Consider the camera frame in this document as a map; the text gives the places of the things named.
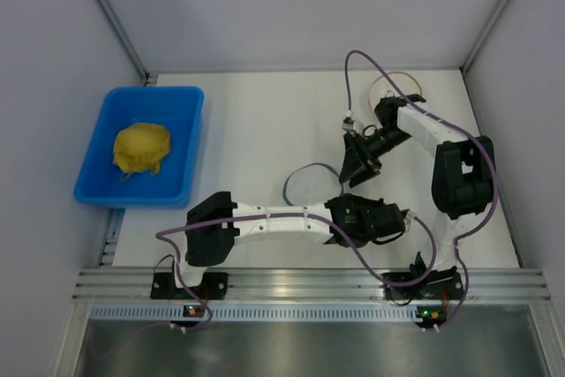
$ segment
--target gray wall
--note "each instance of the gray wall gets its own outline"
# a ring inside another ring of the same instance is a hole
[[[104,95],[139,79],[94,0],[0,10],[0,375],[42,376],[106,214],[74,182]]]
[[[565,323],[565,0],[515,0],[470,87],[521,252],[543,269]]]
[[[111,0],[150,71],[457,67],[497,0]]]

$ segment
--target yellow object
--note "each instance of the yellow object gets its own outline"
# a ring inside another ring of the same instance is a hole
[[[170,133],[164,126],[136,123],[124,128],[114,141],[114,165],[124,173],[123,180],[134,172],[159,172],[162,158],[170,152]]]

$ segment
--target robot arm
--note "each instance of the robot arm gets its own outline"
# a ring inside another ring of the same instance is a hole
[[[355,246],[361,247],[405,231],[406,212],[396,204],[388,205],[383,200],[368,200],[352,194],[310,206],[263,207],[234,202],[230,192],[218,192],[188,212],[187,224],[251,215],[264,217],[187,231],[179,246],[183,258],[179,264],[181,276],[189,287],[198,286],[207,268],[223,263],[235,245],[264,239],[299,239],[348,246],[329,225],[308,215],[334,222],[350,236]],[[269,218],[280,214],[292,216]]]
[[[414,102],[425,101],[417,94],[409,97]],[[345,157],[340,182],[349,182],[353,187],[379,175],[379,157],[413,137],[435,158],[432,195],[440,212],[433,224],[433,234],[440,247],[439,261],[436,261],[439,264],[453,255],[453,236],[469,229],[476,214],[483,212],[492,201],[492,176],[485,160],[469,140],[416,111],[402,98],[382,99],[375,114],[382,127],[374,134],[359,134],[354,130],[355,125],[344,134]],[[491,140],[480,137],[478,141],[493,158]],[[270,219],[272,214],[292,216]],[[188,224],[249,215],[264,217],[187,231],[180,245],[181,276],[189,287],[198,286],[206,269],[223,263],[234,245],[265,238],[348,246],[328,225],[308,218],[308,214],[319,215],[337,224],[355,246],[361,247],[370,241],[378,244],[379,239],[404,232],[407,211],[383,200],[368,200],[351,194],[311,206],[263,207],[234,202],[230,192],[218,192],[188,213]],[[431,252],[425,249],[422,253],[424,261],[428,262]]]
[[[429,110],[421,96],[408,97],[420,102],[421,109]],[[378,176],[380,156],[412,137],[434,158],[432,197],[440,211],[432,227],[439,246],[436,263],[455,265],[453,237],[473,228],[477,214],[493,199],[493,179],[485,159],[470,140],[415,110],[402,98],[385,97],[374,112],[382,125],[374,134],[346,132],[343,136],[345,157],[340,182],[354,187]],[[477,140],[494,159],[492,141],[486,136]],[[424,260],[430,259],[429,248],[422,253]]]

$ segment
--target white platform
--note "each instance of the white platform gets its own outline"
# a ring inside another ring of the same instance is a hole
[[[478,134],[459,71],[410,71],[433,111]],[[378,72],[352,72],[353,110],[374,121],[366,93]],[[205,93],[200,151],[188,208],[218,191],[235,201],[283,205],[284,179],[310,162],[339,170],[343,160],[341,123],[346,110],[343,72],[244,72],[161,75],[159,86],[198,86]],[[409,208],[432,225],[432,157],[408,140],[382,158],[379,177],[354,189]],[[113,265],[152,267],[170,248],[154,238],[159,230],[185,224],[186,209],[125,211]],[[390,245],[369,244],[361,252],[376,268],[404,268],[414,261],[426,235],[411,231]],[[472,268],[515,268],[518,261],[499,208],[491,222],[462,244]],[[350,249],[305,241],[265,241],[234,248],[223,267],[360,268]]]

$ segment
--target blue plastic bin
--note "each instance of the blue plastic bin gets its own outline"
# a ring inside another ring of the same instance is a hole
[[[197,87],[122,87],[106,96],[74,189],[76,199],[107,207],[185,207],[200,138],[204,94]],[[162,124],[170,153],[150,171],[121,181],[112,163],[117,134],[133,123]]]

